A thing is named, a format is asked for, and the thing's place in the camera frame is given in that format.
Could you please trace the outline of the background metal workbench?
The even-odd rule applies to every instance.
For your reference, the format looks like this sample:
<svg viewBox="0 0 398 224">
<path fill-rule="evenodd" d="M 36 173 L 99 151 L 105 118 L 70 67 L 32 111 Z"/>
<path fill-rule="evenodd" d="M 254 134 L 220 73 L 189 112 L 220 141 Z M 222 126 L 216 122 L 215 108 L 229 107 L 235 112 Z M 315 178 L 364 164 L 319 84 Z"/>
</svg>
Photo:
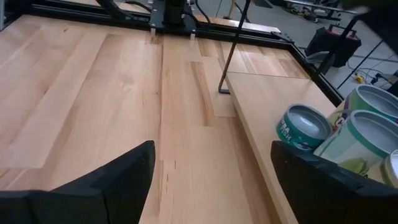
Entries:
<svg viewBox="0 0 398 224">
<path fill-rule="evenodd" d="M 352 11 L 352 10 L 344 10 L 344 9 L 340 9 L 338 7 L 329 7 L 329 6 L 323 6 L 321 4 L 313 4 L 313 3 L 309 3 L 309 2 L 304 2 L 304 1 L 296 1 L 296 0 L 283 0 L 284 2 L 290 3 L 290 4 L 298 4 L 298 5 L 302 5 L 302 6 L 307 6 L 311 9 L 311 11 L 313 12 L 315 9 L 322 9 L 322 10 L 326 10 L 328 11 L 328 15 L 327 16 L 319 16 L 319 19 L 328 19 L 331 21 L 340 21 L 340 18 L 337 17 L 332 17 L 334 12 L 339 12 L 339 13 L 345 13 L 345 14 L 353 14 L 353 15 L 357 15 L 358 12 L 356 11 Z"/>
</svg>

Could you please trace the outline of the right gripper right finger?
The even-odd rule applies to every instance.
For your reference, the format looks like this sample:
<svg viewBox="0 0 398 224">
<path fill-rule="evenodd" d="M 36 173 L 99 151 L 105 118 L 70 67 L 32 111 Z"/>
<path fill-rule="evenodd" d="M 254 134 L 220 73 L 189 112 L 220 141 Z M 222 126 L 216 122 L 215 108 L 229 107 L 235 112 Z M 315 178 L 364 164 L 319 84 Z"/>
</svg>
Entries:
<svg viewBox="0 0 398 224">
<path fill-rule="evenodd" d="M 299 224 L 398 224 L 398 189 L 282 141 L 271 161 Z"/>
</svg>

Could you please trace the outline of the black aluminium table frame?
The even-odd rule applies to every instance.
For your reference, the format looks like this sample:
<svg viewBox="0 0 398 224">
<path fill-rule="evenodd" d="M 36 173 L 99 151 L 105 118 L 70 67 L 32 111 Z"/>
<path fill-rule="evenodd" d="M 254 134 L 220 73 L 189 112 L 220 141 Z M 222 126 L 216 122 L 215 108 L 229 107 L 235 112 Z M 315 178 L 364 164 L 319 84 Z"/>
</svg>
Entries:
<svg viewBox="0 0 398 224">
<path fill-rule="evenodd" d="M 155 29 L 150 28 L 150 19 L 162 17 L 163 20 L 164 17 L 164 0 L 153 0 L 148 13 L 121 9 L 113 0 L 95 1 L 97 4 L 93 6 L 61 0 L 0 0 L 0 31 L 22 15 L 29 14 L 156 33 Z M 234 26 L 217 24 L 210 20 L 201 22 L 193 15 L 188 3 L 183 15 L 191 17 L 197 25 L 196 32 L 190 34 L 192 37 L 231 42 L 233 47 L 237 44 L 247 44 L 288 50 L 335 106 L 343 101 L 343 96 L 323 74 L 322 68 L 325 68 L 326 64 L 322 63 L 320 68 L 310 65 L 287 35 L 281 32 L 249 28 L 244 23 L 244 19 L 240 19 Z"/>
</svg>

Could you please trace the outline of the black equipment case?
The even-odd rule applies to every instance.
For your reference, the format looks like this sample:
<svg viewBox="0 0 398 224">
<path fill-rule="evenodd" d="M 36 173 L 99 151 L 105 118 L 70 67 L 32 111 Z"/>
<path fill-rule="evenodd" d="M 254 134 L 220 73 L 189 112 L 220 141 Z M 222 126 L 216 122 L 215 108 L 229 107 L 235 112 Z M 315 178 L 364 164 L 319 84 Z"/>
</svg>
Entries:
<svg viewBox="0 0 398 224">
<path fill-rule="evenodd" d="M 355 51 L 362 45 L 361 39 L 356 35 L 356 30 L 350 30 L 345 39 L 341 40 L 341 33 L 336 28 L 343 29 L 337 25 L 329 28 L 321 27 L 316 30 L 315 35 L 305 49 L 305 55 L 309 56 L 317 52 L 334 52 L 334 67 L 343 67 L 354 55 Z"/>
</svg>

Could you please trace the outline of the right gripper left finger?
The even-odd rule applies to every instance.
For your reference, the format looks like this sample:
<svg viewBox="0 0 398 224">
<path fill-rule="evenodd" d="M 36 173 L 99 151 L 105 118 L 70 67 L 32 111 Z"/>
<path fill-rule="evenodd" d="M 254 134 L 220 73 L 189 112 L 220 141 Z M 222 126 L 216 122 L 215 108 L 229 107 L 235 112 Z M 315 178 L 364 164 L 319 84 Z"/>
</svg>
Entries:
<svg viewBox="0 0 398 224">
<path fill-rule="evenodd" d="M 154 167 L 148 140 L 56 189 L 0 191 L 0 224 L 138 224 Z"/>
</svg>

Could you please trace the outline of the short teal tuna can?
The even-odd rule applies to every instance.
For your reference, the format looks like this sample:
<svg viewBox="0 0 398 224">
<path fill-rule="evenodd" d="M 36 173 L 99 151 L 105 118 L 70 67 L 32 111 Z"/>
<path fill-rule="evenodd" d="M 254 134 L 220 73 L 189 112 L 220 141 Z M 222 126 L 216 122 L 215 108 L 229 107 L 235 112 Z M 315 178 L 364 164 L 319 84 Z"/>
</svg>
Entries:
<svg viewBox="0 0 398 224">
<path fill-rule="evenodd" d="M 290 105 L 276 126 L 281 141 L 308 152 L 323 143 L 332 130 L 321 112 L 303 104 Z"/>
</svg>

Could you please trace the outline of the wooden shelf with black legs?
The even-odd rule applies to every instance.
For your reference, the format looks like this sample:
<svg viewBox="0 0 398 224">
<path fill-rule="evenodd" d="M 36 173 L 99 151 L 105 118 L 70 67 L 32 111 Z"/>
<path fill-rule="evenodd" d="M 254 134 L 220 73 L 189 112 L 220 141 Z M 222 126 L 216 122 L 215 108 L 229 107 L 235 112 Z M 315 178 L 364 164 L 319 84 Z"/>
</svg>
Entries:
<svg viewBox="0 0 398 224">
<path fill-rule="evenodd" d="M 290 77 L 275 72 L 268 75 L 229 72 L 236 44 L 287 51 L 294 65 L 305 73 L 303 77 Z M 226 89 L 219 86 L 218 92 L 231 95 L 250 144 L 249 155 L 258 179 L 264 184 L 262 191 L 267 196 L 269 218 L 276 224 L 299 224 L 272 165 L 271 144 L 277 139 L 276 125 L 292 104 L 303 103 L 329 115 L 343 101 L 343 96 L 313 65 L 304 61 L 303 54 L 294 44 L 252 34 L 240 35 L 233 40 L 220 83 L 228 86 Z"/>
</svg>

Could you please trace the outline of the can with purple yellow label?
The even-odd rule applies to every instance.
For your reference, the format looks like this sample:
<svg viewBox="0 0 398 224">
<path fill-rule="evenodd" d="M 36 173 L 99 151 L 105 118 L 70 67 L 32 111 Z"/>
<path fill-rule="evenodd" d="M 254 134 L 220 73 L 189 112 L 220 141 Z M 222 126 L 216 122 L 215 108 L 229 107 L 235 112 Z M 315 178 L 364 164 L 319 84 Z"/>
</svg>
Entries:
<svg viewBox="0 0 398 224">
<path fill-rule="evenodd" d="M 333 132 L 354 110 L 372 111 L 398 123 L 398 97 L 372 85 L 358 85 L 329 115 Z"/>
</svg>

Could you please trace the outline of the can with tan label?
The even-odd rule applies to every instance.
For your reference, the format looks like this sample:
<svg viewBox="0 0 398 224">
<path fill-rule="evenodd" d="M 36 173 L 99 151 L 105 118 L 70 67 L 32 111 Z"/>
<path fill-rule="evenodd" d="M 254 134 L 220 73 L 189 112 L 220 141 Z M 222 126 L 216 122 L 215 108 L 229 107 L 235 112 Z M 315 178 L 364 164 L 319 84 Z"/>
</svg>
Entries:
<svg viewBox="0 0 398 224">
<path fill-rule="evenodd" d="M 383 182 L 398 189 L 398 149 L 382 161 L 380 171 Z"/>
</svg>

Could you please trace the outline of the can with pale green label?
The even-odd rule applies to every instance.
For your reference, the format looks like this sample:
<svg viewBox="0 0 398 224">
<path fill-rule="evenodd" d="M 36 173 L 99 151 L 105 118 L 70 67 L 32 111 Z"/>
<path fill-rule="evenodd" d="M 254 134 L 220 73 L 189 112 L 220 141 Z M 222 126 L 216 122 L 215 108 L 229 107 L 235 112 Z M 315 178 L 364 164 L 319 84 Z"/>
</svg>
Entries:
<svg viewBox="0 0 398 224">
<path fill-rule="evenodd" d="M 398 124 L 366 110 L 355 110 L 314 155 L 360 175 L 398 149 Z"/>
</svg>

